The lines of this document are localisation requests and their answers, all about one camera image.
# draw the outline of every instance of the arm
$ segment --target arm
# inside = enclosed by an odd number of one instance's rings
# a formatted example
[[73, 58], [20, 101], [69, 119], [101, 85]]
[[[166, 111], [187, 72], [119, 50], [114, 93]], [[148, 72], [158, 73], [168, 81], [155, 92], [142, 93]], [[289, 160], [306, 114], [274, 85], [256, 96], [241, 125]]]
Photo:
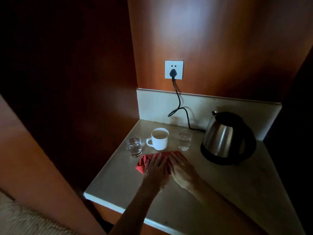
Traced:
[[169, 159], [174, 180], [210, 210], [220, 234], [267, 234], [245, 213], [218, 194], [185, 158], [172, 153]]
[[160, 160], [161, 154], [157, 159], [154, 155], [150, 163], [147, 161], [141, 186], [109, 235], [140, 234], [153, 199], [168, 179], [168, 170], [165, 168], [167, 157], [161, 164]]

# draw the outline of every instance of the glass of water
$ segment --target glass of water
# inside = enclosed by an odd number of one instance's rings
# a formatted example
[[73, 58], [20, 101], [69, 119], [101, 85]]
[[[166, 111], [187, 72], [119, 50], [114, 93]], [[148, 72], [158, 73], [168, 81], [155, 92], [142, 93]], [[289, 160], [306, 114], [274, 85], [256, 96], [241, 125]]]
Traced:
[[138, 135], [131, 135], [129, 138], [127, 138], [126, 144], [131, 156], [134, 158], [139, 157], [142, 152], [141, 137]]
[[191, 144], [192, 132], [190, 129], [180, 129], [177, 135], [178, 148], [187, 151]]

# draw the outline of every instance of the person's left hand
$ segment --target person's left hand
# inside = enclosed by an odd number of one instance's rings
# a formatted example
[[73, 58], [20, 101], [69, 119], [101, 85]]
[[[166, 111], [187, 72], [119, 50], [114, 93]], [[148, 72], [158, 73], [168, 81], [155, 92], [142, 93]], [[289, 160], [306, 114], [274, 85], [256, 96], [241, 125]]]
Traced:
[[151, 161], [147, 160], [143, 181], [140, 188], [150, 195], [157, 195], [162, 190], [169, 179], [167, 165], [167, 157], [160, 164], [162, 154], [158, 157], [154, 154]]

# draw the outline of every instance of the electrical outlet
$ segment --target electrical outlet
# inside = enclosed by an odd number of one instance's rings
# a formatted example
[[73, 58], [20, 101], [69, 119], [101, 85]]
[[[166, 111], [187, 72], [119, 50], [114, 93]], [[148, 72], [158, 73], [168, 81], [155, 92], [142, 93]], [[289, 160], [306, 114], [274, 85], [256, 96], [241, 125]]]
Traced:
[[172, 77], [170, 76], [170, 72], [172, 69], [175, 69], [175, 71], [177, 72], [175, 79], [182, 80], [183, 67], [184, 61], [165, 61], [165, 78], [172, 79]]

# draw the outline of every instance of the water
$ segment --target water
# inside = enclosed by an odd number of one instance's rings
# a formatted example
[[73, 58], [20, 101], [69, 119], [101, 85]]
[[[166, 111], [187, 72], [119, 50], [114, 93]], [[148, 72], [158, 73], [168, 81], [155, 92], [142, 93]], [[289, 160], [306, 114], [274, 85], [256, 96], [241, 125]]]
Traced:
[[131, 138], [127, 142], [127, 149], [130, 152], [131, 156], [136, 158], [142, 152], [142, 142], [139, 138]]
[[187, 151], [191, 144], [191, 136], [188, 133], [179, 133], [177, 136], [178, 147], [182, 151]]

